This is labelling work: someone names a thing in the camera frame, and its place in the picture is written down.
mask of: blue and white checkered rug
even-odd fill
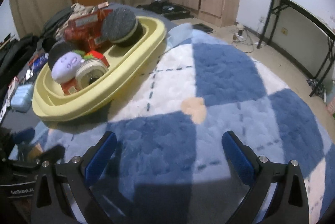
[[[222,149],[222,134],[232,130],[257,155],[299,162],[310,223],[316,223],[335,197],[335,146],[326,130],[262,63],[210,35],[194,34],[160,57],[153,54],[110,105],[49,125],[53,129],[40,122],[32,144],[41,150],[64,145],[67,162],[108,127],[118,147],[92,191],[112,220],[222,224],[248,190]],[[75,204],[73,209],[82,220]]]

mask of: metal screw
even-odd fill
[[[72,159],[71,159],[71,161],[73,162],[73,163],[77,163],[77,162],[79,162],[81,160],[81,157],[80,156],[74,156]]]
[[[49,165],[49,161],[44,161],[44,162],[42,162],[42,166],[43,167],[47,167]]]
[[[298,162],[296,160],[291,160],[293,166],[298,166]]]
[[[259,160],[262,162],[262,163],[266,163],[268,161],[268,158],[265,157],[265,156],[260,156],[259,157]]]

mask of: electrical cable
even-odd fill
[[[244,52],[244,53],[246,53],[246,54],[250,54],[250,53],[252,53],[253,51],[254,51],[254,42],[252,41],[252,38],[249,36],[249,33],[248,33],[248,31],[247,30],[243,30],[243,32],[245,32],[246,34],[247,34],[247,38],[245,39],[245,40],[243,40],[243,41],[239,41],[239,40],[234,40],[233,42],[232,42],[232,45],[236,48],[236,49],[238,49],[235,45],[234,45],[234,43],[236,43],[236,45],[237,44],[243,44],[243,45],[247,45],[247,46],[252,46],[252,51],[251,52],[245,52],[245,51],[242,51],[242,52]]]

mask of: round sponge brush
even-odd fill
[[[143,27],[129,8],[113,10],[103,20],[101,34],[121,47],[137,43],[143,37]]]
[[[61,56],[73,50],[77,50],[77,49],[78,47],[76,47],[75,44],[69,41],[64,41],[64,40],[58,41],[49,51],[48,66],[50,68],[50,71],[52,71],[52,68],[54,67],[56,61]]]

